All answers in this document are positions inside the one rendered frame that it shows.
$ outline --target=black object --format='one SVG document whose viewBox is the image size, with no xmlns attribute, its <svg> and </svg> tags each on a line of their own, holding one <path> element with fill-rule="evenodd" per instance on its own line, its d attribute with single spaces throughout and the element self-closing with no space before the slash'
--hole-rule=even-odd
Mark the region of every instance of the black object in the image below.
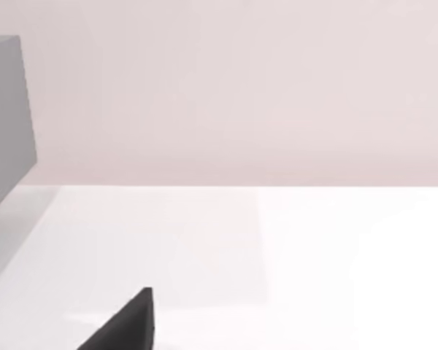
<svg viewBox="0 0 438 350">
<path fill-rule="evenodd" d="M 153 289 L 144 288 L 78 350 L 153 350 Z"/>
</svg>

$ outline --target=white table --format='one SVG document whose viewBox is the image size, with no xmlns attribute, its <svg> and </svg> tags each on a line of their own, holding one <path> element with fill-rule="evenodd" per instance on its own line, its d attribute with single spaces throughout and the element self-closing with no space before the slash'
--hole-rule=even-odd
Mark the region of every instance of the white table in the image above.
<svg viewBox="0 0 438 350">
<path fill-rule="evenodd" d="M 76 349 L 141 288 L 157 350 L 438 350 L 438 188 L 19 187 L 0 350 Z"/>
</svg>

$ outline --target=pink wall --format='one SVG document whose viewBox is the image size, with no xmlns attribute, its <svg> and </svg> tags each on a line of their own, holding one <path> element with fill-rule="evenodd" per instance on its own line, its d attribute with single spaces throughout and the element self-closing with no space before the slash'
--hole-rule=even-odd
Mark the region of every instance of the pink wall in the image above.
<svg viewBox="0 0 438 350">
<path fill-rule="evenodd" d="M 39 184 L 438 185 L 438 1 L 0 0 Z"/>
</svg>

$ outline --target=gray block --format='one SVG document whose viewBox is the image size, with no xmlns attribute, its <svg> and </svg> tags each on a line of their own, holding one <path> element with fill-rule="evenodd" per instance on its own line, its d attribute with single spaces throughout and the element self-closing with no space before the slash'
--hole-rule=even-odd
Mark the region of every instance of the gray block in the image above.
<svg viewBox="0 0 438 350">
<path fill-rule="evenodd" d="M 20 38 L 0 36 L 0 203 L 36 162 Z"/>
</svg>

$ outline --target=wall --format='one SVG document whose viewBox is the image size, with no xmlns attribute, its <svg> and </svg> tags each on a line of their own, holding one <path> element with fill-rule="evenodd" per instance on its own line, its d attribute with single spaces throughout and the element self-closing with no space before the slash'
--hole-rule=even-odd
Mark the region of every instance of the wall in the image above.
<svg viewBox="0 0 438 350">
<path fill-rule="evenodd" d="M 32 184 L 438 184 L 438 1 L 0 0 Z"/>
</svg>

